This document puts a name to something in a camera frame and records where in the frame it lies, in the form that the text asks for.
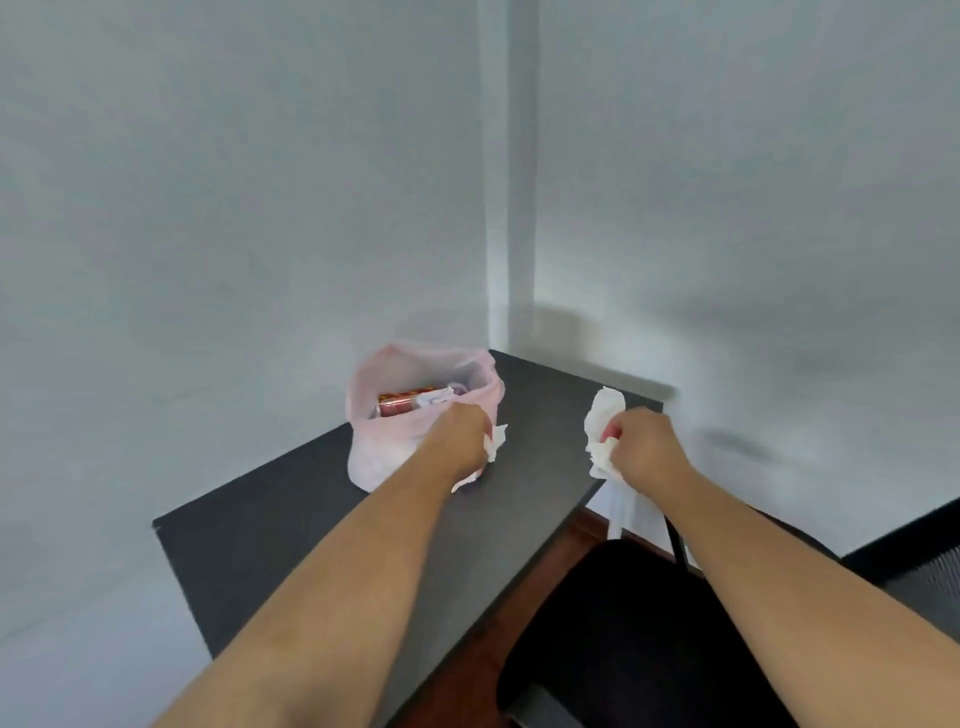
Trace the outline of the white crumpled paper waste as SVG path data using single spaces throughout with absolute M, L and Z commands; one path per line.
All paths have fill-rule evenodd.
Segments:
M 433 407 L 451 402 L 457 397 L 468 394 L 470 389 L 459 382 L 450 382 L 444 387 L 418 392 L 412 399 L 414 408 Z

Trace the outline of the person's left hand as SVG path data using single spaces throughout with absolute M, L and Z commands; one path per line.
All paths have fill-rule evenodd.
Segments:
M 428 465 L 450 486 L 474 472 L 478 450 L 478 415 L 487 415 L 476 404 L 453 402 L 431 425 L 418 446 Z

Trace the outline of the person's left forearm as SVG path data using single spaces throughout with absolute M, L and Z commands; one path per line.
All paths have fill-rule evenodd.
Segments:
M 291 572 L 151 728 L 369 728 L 474 445 L 421 446 Z

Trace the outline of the person's right forearm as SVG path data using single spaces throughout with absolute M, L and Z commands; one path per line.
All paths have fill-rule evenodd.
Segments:
M 621 467 L 800 728 L 960 728 L 960 644 L 680 460 Z

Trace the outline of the white table leg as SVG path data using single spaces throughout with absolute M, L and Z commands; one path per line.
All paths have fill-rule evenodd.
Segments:
M 609 514 L 607 519 L 606 540 L 614 541 L 623 537 L 630 526 L 634 512 L 633 489 L 621 480 L 606 480 L 609 490 Z

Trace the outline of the person's right hand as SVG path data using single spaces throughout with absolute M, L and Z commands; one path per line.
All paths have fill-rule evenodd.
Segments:
M 614 440 L 610 465 L 646 497 L 654 499 L 698 476 L 666 414 L 645 407 L 624 410 L 602 430 L 602 443 Z

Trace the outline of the black mesh chair back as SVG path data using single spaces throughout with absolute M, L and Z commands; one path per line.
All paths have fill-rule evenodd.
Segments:
M 960 645 L 960 496 L 841 563 Z

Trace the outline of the red drink can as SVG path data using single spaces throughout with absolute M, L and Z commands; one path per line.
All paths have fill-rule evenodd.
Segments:
M 427 407 L 433 403 L 438 394 L 445 391 L 445 388 L 428 386 L 405 392 L 378 394 L 376 416 L 395 417 Z

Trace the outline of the white tissue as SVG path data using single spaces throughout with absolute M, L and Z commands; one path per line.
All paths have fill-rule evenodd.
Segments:
M 621 474 L 603 474 L 600 470 L 600 437 L 609 420 L 618 417 L 626 408 L 625 395 L 605 386 L 594 395 L 592 406 L 584 418 L 585 451 L 591 463 L 590 476 L 595 480 L 623 481 Z
M 493 463 L 496 462 L 496 460 L 497 460 L 497 458 L 498 458 L 498 451 L 500 450 L 500 448 L 501 448 L 501 447 L 504 445 L 504 443 L 506 442 L 508 427 L 509 427 L 509 425 L 506 424 L 506 423 L 504 423 L 504 424 L 499 424 L 499 425 L 495 425 L 495 459 L 494 459 L 490 464 L 488 464 L 488 465 L 491 465 L 491 464 L 493 464 Z M 469 475 L 468 477 L 465 477 L 465 478 L 459 480 L 459 481 L 458 481 L 457 483 L 455 483 L 454 486 L 452 487 L 452 489 L 451 489 L 451 494 L 456 493 L 457 491 L 459 491 L 459 490 L 460 490 L 461 488 L 463 488 L 464 486 L 466 486 L 466 485 L 468 485 L 468 484 L 471 484 L 471 483 L 474 483 L 475 481 L 479 480 L 479 479 L 484 475 L 487 467 L 488 467 L 488 466 L 486 466 L 486 468 L 484 468 L 484 469 L 477 469 L 476 471 L 474 471 L 474 473 L 472 473 L 472 474 Z

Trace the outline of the pink plastic bag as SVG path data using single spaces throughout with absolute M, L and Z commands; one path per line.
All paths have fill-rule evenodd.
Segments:
M 449 383 L 462 383 L 469 392 L 406 414 L 377 416 L 379 394 Z M 505 392 L 496 360 L 486 348 L 398 343 L 381 347 L 358 366 L 346 392 L 345 414 L 352 428 L 347 459 L 350 481 L 367 493 L 375 491 L 414 454 L 453 403 L 481 407 L 499 426 L 498 407 Z

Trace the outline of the black chair seat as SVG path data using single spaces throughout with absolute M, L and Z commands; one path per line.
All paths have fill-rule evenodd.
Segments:
M 682 556 L 595 544 L 537 609 L 495 687 L 510 728 L 799 728 Z

